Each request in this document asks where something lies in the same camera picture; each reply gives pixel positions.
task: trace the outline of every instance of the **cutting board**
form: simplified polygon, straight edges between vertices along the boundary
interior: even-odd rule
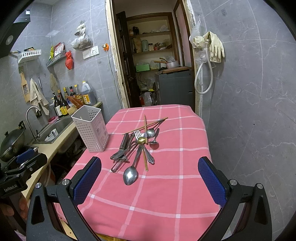
[[[161,72],[163,74],[167,74],[167,73],[172,73],[172,72],[177,72],[177,71],[182,71],[182,70],[188,70],[188,69],[191,69],[191,67],[179,66],[179,67],[175,67],[175,68],[171,68],[171,69],[164,69]]]
[[[25,79],[25,75],[23,72],[20,73],[20,77],[22,79],[21,85],[22,85],[22,92],[24,94],[25,101],[29,102],[30,101],[30,90],[28,88],[28,83]]]

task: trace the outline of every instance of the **green box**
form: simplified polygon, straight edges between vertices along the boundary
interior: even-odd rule
[[[150,70],[149,64],[136,65],[136,72]]]

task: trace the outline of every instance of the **jar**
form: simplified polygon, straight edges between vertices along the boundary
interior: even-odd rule
[[[148,44],[148,50],[149,51],[153,51],[154,50],[153,44],[151,44],[151,43]]]
[[[142,51],[148,51],[148,40],[142,40]]]

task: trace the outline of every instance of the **range hood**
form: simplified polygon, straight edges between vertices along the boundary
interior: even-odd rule
[[[12,26],[0,43],[0,58],[9,55],[15,41],[30,22],[30,10],[22,12],[13,22]]]

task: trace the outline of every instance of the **red plastic bag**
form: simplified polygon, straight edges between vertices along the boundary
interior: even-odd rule
[[[72,69],[73,68],[73,59],[72,59],[72,54],[71,54],[71,50],[69,50],[69,52],[66,52],[66,62],[65,65],[68,69]]]

